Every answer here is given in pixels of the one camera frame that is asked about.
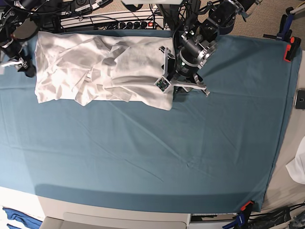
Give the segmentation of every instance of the power strip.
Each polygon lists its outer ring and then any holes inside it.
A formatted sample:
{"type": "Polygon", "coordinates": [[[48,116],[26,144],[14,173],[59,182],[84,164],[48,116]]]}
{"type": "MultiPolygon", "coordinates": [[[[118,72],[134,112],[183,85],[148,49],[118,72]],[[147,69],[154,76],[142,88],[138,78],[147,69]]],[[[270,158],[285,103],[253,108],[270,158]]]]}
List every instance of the power strip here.
{"type": "Polygon", "coordinates": [[[124,23],[132,22],[133,24],[138,21],[145,21],[147,22],[148,26],[147,29],[156,29],[156,25],[159,25],[162,29],[164,28],[164,18],[159,15],[155,15],[155,22],[154,25],[152,12],[150,10],[138,10],[136,12],[130,12],[130,11],[118,11],[118,12],[109,12],[109,13],[97,13],[97,14],[89,14],[85,17],[93,16],[90,20],[90,18],[82,19],[81,21],[76,18],[69,18],[69,15],[65,15],[66,18],[61,19],[61,26],[63,28],[70,28],[70,27],[76,27],[76,26],[88,26],[92,23],[98,24],[98,23],[105,23],[105,22],[116,22],[121,21],[124,23]]]}

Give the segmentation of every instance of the blue-green fabric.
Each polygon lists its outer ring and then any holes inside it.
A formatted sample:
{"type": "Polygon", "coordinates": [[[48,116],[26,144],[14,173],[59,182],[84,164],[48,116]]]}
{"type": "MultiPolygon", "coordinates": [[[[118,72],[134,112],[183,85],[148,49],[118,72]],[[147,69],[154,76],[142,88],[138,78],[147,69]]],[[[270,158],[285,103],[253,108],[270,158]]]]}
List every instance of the blue-green fabric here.
{"type": "MultiPolygon", "coordinates": [[[[171,36],[141,32],[114,33],[171,36]]],[[[128,210],[228,213],[249,200],[259,210],[301,62],[300,51],[285,62],[285,47],[221,37],[200,71],[210,96],[179,94],[171,111],[141,102],[38,104],[35,79],[8,68],[0,76],[0,186],[128,210]]]]}

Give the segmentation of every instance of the smartphone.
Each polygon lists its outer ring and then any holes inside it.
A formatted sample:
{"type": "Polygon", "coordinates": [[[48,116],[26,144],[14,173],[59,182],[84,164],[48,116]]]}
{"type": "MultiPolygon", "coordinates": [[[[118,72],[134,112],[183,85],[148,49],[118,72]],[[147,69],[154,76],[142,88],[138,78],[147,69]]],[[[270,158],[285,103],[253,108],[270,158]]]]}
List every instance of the smartphone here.
{"type": "Polygon", "coordinates": [[[296,93],[295,108],[305,110],[305,89],[299,89],[296,93]]]}

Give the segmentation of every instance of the white cloth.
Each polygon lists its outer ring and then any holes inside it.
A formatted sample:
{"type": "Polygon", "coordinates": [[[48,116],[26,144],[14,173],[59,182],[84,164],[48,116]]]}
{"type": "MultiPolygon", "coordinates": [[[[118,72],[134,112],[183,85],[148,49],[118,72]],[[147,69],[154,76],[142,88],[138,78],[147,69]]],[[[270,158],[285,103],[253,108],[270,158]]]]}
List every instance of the white cloth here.
{"type": "Polygon", "coordinates": [[[154,82],[163,74],[160,46],[171,38],[110,37],[39,32],[36,44],[38,102],[73,99],[142,101],[170,110],[173,90],[164,94],[154,82]]]}
{"type": "Polygon", "coordinates": [[[286,165],[292,180],[305,185],[305,137],[303,137],[295,158],[286,165]]]}

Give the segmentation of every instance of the white panel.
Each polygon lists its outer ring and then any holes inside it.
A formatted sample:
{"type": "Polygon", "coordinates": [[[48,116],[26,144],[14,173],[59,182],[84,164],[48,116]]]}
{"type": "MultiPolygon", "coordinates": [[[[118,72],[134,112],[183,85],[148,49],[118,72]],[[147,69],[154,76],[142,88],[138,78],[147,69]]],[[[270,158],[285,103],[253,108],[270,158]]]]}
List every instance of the white panel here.
{"type": "Polygon", "coordinates": [[[214,223],[190,223],[187,229],[222,229],[223,226],[229,224],[228,222],[214,222],[214,223]]]}
{"type": "Polygon", "coordinates": [[[83,204],[39,197],[33,194],[0,187],[0,205],[13,208],[37,217],[63,219],[64,212],[106,218],[120,218],[146,221],[187,222],[188,214],[128,211],[101,208],[83,204]]]}
{"type": "Polygon", "coordinates": [[[61,219],[47,217],[44,219],[39,229],[61,229],[62,224],[63,220],[61,219]]]}
{"type": "Polygon", "coordinates": [[[144,221],[139,220],[126,220],[126,219],[111,219],[103,217],[94,217],[88,215],[79,215],[69,212],[63,214],[65,221],[76,222],[81,224],[89,224],[95,226],[103,226],[109,228],[120,229],[186,229],[184,222],[160,222],[160,221],[144,221]]]}

